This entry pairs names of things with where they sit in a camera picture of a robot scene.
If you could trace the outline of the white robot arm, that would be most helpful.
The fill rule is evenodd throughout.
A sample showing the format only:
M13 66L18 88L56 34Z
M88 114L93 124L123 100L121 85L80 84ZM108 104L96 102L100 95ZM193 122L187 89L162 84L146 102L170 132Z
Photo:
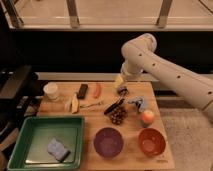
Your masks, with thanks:
M124 43L122 78L133 80L146 71L213 122L213 80L159 57L154 53L156 47L157 41L149 33Z

